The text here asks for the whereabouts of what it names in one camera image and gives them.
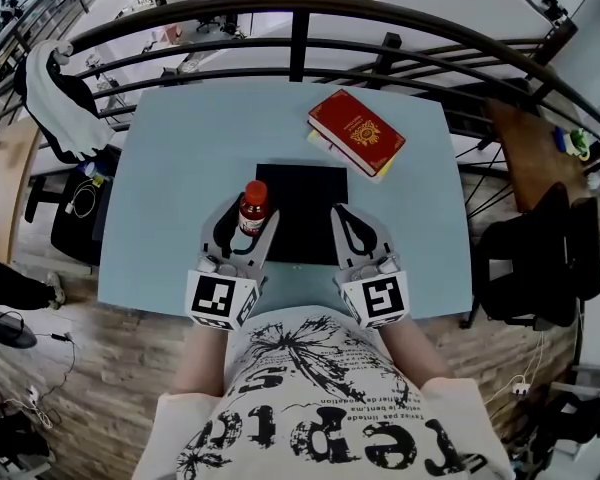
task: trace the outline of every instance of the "chair leg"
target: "chair leg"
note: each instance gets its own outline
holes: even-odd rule
[[[471,313],[469,313],[469,318],[460,322],[460,329],[471,329],[473,327],[473,322],[475,322],[476,316],[478,316],[479,309],[480,301],[478,300],[478,297],[474,296],[473,305],[471,306]]]

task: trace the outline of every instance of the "red bottle cap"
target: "red bottle cap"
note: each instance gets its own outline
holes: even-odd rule
[[[244,191],[244,199],[253,206],[261,206],[267,200],[267,186],[262,181],[250,181]]]

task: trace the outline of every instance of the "red book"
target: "red book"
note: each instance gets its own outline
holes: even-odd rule
[[[344,89],[309,112],[309,124],[369,176],[375,176],[406,140]]]

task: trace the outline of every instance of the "light blue table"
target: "light blue table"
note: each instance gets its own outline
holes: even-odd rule
[[[202,223],[244,190],[258,163],[341,165],[306,140],[307,112],[338,88],[249,80],[146,91],[111,196],[98,298],[184,315]],[[379,185],[348,172],[349,203],[378,216],[391,232],[414,318],[469,311],[469,235],[442,107],[348,90],[407,139]],[[267,263],[269,281],[254,314],[306,304],[344,311],[332,282],[336,269]]]

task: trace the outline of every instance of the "towel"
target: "towel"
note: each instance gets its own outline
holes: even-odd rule
[[[115,132],[64,94],[49,76],[49,56],[63,66],[72,52],[67,41],[42,41],[32,48],[27,57],[27,109],[57,138],[63,152],[84,160],[104,148]]]

